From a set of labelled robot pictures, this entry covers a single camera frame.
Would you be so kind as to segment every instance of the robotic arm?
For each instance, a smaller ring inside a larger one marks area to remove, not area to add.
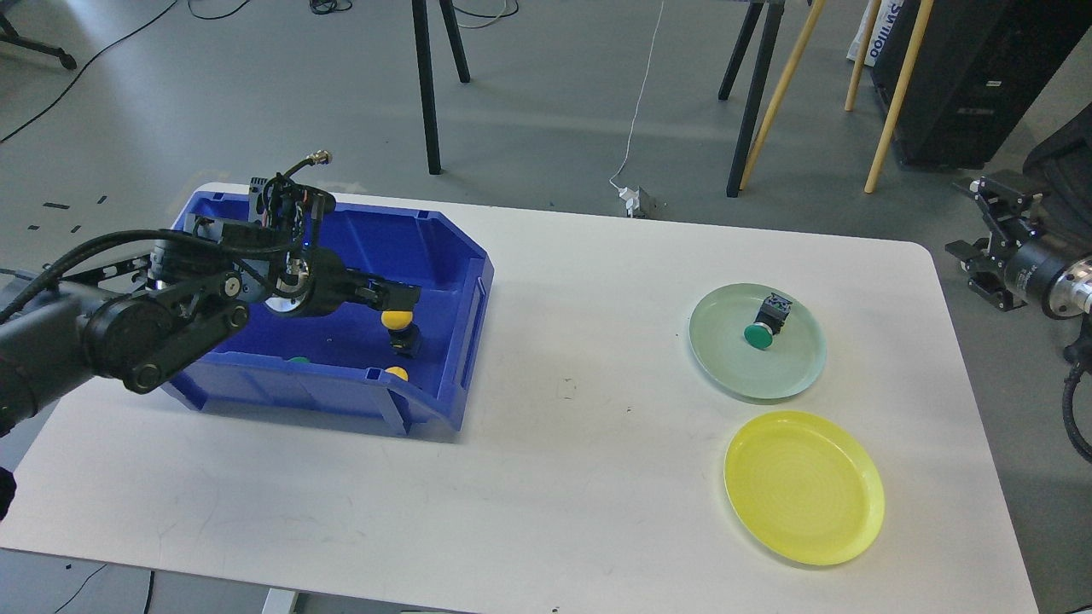
[[[334,198],[290,177],[329,162],[320,151],[252,179],[248,221],[191,214],[182,231],[104,235],[37,276],[14,273],[0,291],[0,437],[96,375],[140,394],[157,388],[239,332],[254,303],[292,318],[325,316],[346,302],[368,306],[382,311],[393,351],[413,356],[420,287],[347,268],[319,245]],[[150,255],[70,273],[140,240],[155,241]],[[100,287],[126,275],[127,292]],[[0,471],[0,518],[13,493]]]
[[[973,245],[958,240],[945,246],[968,273],[968,286],[1001,311],[1033,304],[1048,318],[1081,317],[1080,336],[1064,353],[1072,368],[1065,380],[1061,418],[1073,448],[1092,462],[1092,444],[1073,417],[1077,383],[1092,370],[1092,249],[1025,216],[1048,190],[1024,175],[1002,170],[971,181],[963,191],[990,232]]]

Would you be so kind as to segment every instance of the green disc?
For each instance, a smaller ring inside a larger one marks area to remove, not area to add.
[[[762,324],[752,323],[744,329],[744,339],[751,344],[751,347],[765,350],[773,343],[773,333]]]

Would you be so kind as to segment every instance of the white cable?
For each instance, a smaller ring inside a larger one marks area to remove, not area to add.
[[[490,25],[499,22],[505,16],[505,13],[507,13],[507,12],[508,12],[508,0],[505,0],[505,5],[500,8],[500,12],[497,13],[497,16],[492,17],[491,20],[485,22],[482,25],[466,25],[466,24],[462,24],[462,23],[459,23],[459,22],[455,22],[455,24],[459,27],[466,28],[466,29],[480,29],[483,27],[487,27],[487,26],[490,26]]]
[[[637,114],[641,110],[641,98],[644,96],[644,84],[649,82],[649,71],[652,69],[652,50],[656,48],[656,33],[660,32],[660,20],[664,16],[664,2],[666,0],[661,0],[660,2],[660,15],[656,17],[656,27],[652,31],[652,44],[649,45],[649,63],[644,67],[644,80],[641,81],[641,93],[637,95],[637,107],[633,109],[633,121],[629,122],[629,137],[626,138],[626,156],[621,160],[621,166],[618,170],[610,176],[608,181],[615,187],[616,190],[621,191],[618,184],[614,182],[615,177],[621,175],[621,169],[626,168],[626,163],[629,162],[629,144],[633,140],[633,127],[637,126]]]

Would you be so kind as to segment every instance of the gray floor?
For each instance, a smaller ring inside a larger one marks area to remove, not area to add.
[[[235,3],[193,2],[206,14]],[[63,44],[81,66],[167,4],[0,2],[23,34]],[[499,2],[456,4],[490,12]],[[862,192],[882,123],[864,88],[857,110],[842,111],[845,48],[863,5],[827,8],[750,187],[726,200],[746,80],[726,103],[715,93],[745,8],[668,0],[619,182],[665,201],[670,220],[928,248],[1035,597],[1042,612],[1060,614],[1092,602],[1092,467],[1070,448],[1058,410],[1067,369],[1059,351],[1077,323],[1031,309],[999,314],[964,290],[943,244],[985,228],[973,203],[948,187],[956,175],[905,173],[889,161],[879,191]],[[463,31],[474,75],[467,85],[458,83],[434,10],[444,164],[434,177],[425,168],[408,3],[358,0],[352,11],[320,17],[302,1],[252,2],[204,22],[181,2],[99,58],[54,110],[0,145],[0,264],[37,269],[79,240],[167,224],[199,185],[246,182],[319,147],[333,152],[334,163],[300,178],[332,190],[620,215],[607,178],[621,162],[658,9],[655,0],[524,0],[514,17]],[[803,0],[791,0],[770,90],[804,16]],[[71,78],[50,58],[0,48],[0,133],[44,108]],[[1019,168],[1035,143],[1088,104],[1089,92],[1092,36],[987,170]],[[1083,394],[1078,420],[1092,430],[1092,397]],[[43,420],[0,442],[0,464],[17,463]],[[96,567],[0,553],[0,612],[51,612]],[[144,570],[109,566],[64,612],[140,612],[146,582]],[[152,612],[259,612],[263,599],[261,587],[164,574]],[[399,609],[312,595],[302,610]]]

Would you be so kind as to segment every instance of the blue plastic bin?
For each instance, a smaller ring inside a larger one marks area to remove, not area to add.
[[[245,194],[194,192],[176,229],[189,213],[247,220],[249,203]],[[458,430],[492,284],[485,250],[435,211],[342,203],[323,220],[321,241],[347,267],[422,286],[414,358],[391,350],[379,312],[363,305],[283,318],[256,304],[242,331],[164,389],[199,411],[227,401],[378,417],[400,435],[432,418]],[[405,368],[410,381],[383,370],[391,366]]]

